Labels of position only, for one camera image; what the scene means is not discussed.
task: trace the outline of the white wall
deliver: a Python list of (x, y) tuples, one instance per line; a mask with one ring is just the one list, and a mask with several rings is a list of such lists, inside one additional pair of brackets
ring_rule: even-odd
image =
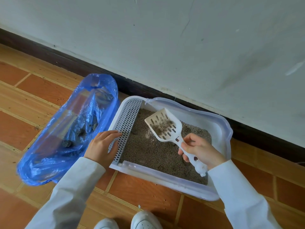
[(0, 0), (0, 27), (305, 147), (304, 7)]

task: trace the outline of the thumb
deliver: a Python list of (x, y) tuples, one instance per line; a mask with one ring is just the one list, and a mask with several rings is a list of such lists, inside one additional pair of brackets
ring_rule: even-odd
[(114, 158), (115, 155), (116, 155), (116, 153), (117, 153), (118, 148), (119, 148), (119, 142), (118, 142), (118, 140), (116, 140), (116, 141), (113, 143), (113, 146), (112, 146), (112, 148), (111, 148), (111, 150), (110, 150), (110, 152), (109, 152), (109, 156), (112, 157), (112, 158)]
[(193, 146), (190, 146), (187, 143), (182, 142), (181, 147), (182, 147), (182, 149), (184, 149), (189, 154), (194, 154), (194, 147)]

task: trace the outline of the white shoe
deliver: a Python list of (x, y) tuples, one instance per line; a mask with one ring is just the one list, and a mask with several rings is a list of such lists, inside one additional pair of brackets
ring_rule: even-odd
[(162, 229), (161, 223), (151, 212), (140, 211), (132, 218), (131, 229)]
[(105, 218), (101, 221), (99, 221), (94, 229), (119, 229), (119, 226), (117, 225), (116, 221), (113, 219)]

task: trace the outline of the dark brown baseboard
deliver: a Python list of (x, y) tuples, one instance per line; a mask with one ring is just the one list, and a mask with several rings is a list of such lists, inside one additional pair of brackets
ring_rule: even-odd
[[(88, 62), (82, 61), (70, 55), (59, 52), (27, 38), (0, 29), (0, 44), (22, 51), (36, 58), (62, 67), (68, 71), (87, 76), (90, 73), (110, 74), (116, 80), (120, 92), (130, 96), (143, 96), (145, 98), (164, 97), (174, 100), (189, 108), (208, 111), (174, 96), (160, 92), (141, 83), (127, 79), (123, 76), (107, 71)], [(292, 162), (305, 162), (305, 148), (272, 136), (260, 130), (254, 129), (235, 120), (226, 118), (233, 129), (233, 138), (266, 150), (277, 156)]]

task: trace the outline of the white sleeve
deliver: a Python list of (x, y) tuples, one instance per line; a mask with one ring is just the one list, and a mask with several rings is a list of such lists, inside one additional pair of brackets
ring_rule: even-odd
[(36, 213), (25, 229), (76, 229), (94, 186), (104, 167), (79, 158), (54, 187), (50, 200)]
[(234, 229), (280, 229), (266, 199), (229, 160), (208, 171)]

